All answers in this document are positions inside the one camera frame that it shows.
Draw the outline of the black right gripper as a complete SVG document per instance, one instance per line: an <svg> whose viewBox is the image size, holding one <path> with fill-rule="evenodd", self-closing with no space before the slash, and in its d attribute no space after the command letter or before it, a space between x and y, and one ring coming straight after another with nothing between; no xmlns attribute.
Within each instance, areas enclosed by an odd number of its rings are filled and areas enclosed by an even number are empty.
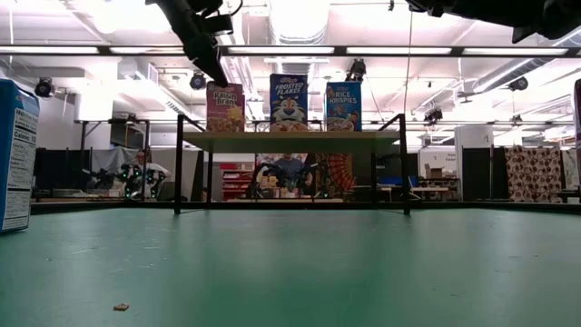
<svg viewBox="0 0 581 327"><path fill-rule="evenodd" d="M406 0L412 12L441 17L444 14L515 26L516 18L497 1L488 0ZM580 26L580 0L531 1L525 11L524 25L513 28L512 43L531 35L558 39Z"/></svg>

